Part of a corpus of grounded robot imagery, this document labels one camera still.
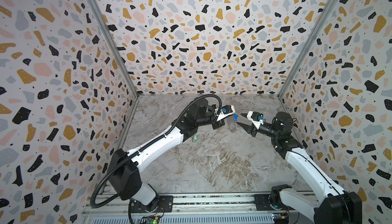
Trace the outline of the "translucent keyring tag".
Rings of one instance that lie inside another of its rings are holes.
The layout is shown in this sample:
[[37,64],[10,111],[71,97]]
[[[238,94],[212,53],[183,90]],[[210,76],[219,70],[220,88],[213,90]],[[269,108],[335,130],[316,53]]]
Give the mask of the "translucent keyring tag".
[[227,120],[228,127],[231,133],[236,131],[236,122],[234,120]]

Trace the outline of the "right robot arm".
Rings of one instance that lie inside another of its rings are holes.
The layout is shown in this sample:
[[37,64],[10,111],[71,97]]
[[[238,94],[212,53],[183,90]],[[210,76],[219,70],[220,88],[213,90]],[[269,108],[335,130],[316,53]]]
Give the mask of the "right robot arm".
[[276,210],[290,207],[315,224],[360,224],[362,201],[355,192],[348,192],[333,181],[312,160],[301,143],[292,136],[295,119],[278,112],[271,123],[261,113],[241,114],[250,124],[238,123],[248,134],[258,133],[271,139],[274,150],[305,180],[315,198],[304,195],[287,184],[271,188],[269,202]]

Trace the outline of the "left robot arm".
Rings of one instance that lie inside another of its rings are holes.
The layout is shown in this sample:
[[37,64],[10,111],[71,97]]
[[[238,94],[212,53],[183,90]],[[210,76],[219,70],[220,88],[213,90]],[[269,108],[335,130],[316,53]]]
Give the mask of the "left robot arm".
[[171,125],[148,142],[125,151],[118,149],[108,167],[108,181],[122,200],[133,199],[145,206],[157,202],[158,194],[140,174],[158,157],[192,138],[199,127],[211,125],[214,130],[225,125],[225,119],[235,114],[233,105],[222,105],[217,95],[210,95],[218,101],[208,104],[208,95],[191,101]]

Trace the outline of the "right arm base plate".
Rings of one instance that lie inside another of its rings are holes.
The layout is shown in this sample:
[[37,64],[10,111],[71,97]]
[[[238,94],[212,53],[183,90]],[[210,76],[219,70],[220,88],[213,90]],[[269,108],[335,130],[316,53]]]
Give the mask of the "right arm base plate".
[[279,211],[279,210],[287,210],[288,208],[291,210],[295,210],[294,207],[294,199],[285,194],[283,198],[280,196],[273,196],[270,193],[259,193],[253,195],[254,201],[253,203],[256,206],[257,211]]

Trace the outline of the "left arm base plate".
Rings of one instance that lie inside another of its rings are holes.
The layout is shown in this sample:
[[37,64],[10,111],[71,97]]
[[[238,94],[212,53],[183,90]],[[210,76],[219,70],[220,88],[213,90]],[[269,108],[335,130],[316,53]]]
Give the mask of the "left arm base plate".
[[151,203],[143,205],[141,202],[131,200],[129,203],[129,213],[153,214],[157,212],[172,212],[174,203],[173,195],[159,195]]

